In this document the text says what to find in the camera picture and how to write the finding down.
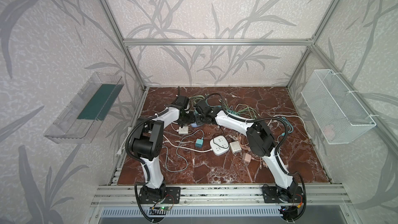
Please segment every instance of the black mounting plate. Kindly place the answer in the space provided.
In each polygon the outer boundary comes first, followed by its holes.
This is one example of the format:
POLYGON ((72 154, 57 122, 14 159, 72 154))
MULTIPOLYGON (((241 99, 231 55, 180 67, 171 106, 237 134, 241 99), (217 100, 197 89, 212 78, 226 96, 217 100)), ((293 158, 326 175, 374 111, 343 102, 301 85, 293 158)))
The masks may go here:
MULTIPOLYGON (((166 187, 166 198, 161 202, 161 203, 173 203, 173 198, 174 198, 174 204, 177 204, 180 202, 180 194, 181 194, 181 188, 180 187, 166 187)), ((145 194, 142 194, 140 191, 140 203, 141 204, 153 204, 153 201, 148 199, 148 196, 145 194)))
MULTIPOLYGON (((263 192, 264 203, 285 203, 278 198, 276 186, 264 185, 263 187, 261 187, 261 191, 263 192)), ((289 203, 293 203, 293 201, 295 203, 301 202, 301 197, 296 194, 301 196, 304 195, 301 187, 297 187, 295 196, 289 200, 289 203)))

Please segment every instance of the transparent container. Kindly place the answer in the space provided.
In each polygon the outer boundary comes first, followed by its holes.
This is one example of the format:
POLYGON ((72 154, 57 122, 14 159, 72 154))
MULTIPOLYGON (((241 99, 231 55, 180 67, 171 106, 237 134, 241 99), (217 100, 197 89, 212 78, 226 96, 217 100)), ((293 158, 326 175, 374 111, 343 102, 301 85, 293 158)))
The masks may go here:
POLYGON ((301 92, 329 144, 347 144, 376 126, 331 69, 314 70, 301 92))
POLYGON ((124 83, 119 75, 94 72, 44 136, 57 144, 89 144, 124 83))

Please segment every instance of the gray cable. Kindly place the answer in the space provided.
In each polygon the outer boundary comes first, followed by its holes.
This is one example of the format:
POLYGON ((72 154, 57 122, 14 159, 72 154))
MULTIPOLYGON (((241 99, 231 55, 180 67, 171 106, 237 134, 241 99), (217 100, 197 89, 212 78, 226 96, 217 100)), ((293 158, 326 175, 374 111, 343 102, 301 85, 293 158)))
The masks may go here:
POLYGON ((184 170, 187 169, 187 167, 188 167, 188 161, 185 159, 185 157, 183 157, 183 156, 181 156, 180 154, 178 154, 178 153, 177 153, 177 150, 178 150, 178 148, 180 147, 182 141, 183 141, 185 138, 191 137, 191 136, 195 135, 195 134, 196 134, 197 132, 199 132, 199 131, 201 131, 201 132, 203 133, 203 136, 202 136, 202 139, 203 139, 203 138, 205 137, 205 133, 203 132, 202 129, 199 129, 199 130, 197 130, 196 132, 192 133, 191 135, 188 135, 188 136, 183 137, 183 138, 181 139, 180 143, 178 144, 178 147, 177 147, 177 149, 176 149, 176 154, 177 154, 177 156, 179 156, 179 157, 181 157, 182 159, 184 159, 185 162, 187 163, 187 166, 185 166, 185 168, 183 168, 183 169, 173 171, 173 170, 169 170, 169 169, 167 168, 167 159, 168 159, 169 149, 168 149, 166 146, 163 146, 163 147, 162 147, 162 148, 166 148, 166 161, 164 162, 164 167, 166 167, 166 170, 167 170, 168 172, 182 172, 182 171, 184 171, 184 170))

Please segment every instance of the white charger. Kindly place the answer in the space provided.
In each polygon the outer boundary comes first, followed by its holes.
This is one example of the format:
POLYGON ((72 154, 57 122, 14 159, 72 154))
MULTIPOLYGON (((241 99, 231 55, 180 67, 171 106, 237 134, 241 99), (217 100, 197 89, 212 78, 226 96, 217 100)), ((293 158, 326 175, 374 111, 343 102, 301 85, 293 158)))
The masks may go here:
POLYGON ((229 150, 228 141, 224 136, 218 136, 210 141, 210 147, 213 149, 214 154, 220 156, 229 150))

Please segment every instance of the patterned wallpaper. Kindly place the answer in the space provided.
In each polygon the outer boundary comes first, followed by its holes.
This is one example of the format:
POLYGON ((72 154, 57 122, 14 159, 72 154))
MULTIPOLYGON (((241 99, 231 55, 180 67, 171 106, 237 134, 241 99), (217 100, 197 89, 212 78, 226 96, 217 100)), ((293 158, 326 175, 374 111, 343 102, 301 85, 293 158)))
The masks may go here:
MULTIPOLYGON (((398 133, 398 0, 343 0, 317 42, 381 118, 398 133)), ((314 69, 311 55, 290 92, 335 183, 343 183, 363 223, 398 219, 398 160, 374 130, 349 144, 329 145, 301 97, 314 69)))
POLYGON ((82 223, 141 95, 97 0, 1 0, 0 223, 82 223), (91 144, 43 136, 94 71, 125 86, 91 144))
MULTIPOLYGON (((124 38, 311 38, 331 2, 107 1, 124 38)), ((293 72, 301 50, 303 47, 142 46, 131 47, 131 54, 148 85, 284 86, 281 82, 293 72)))

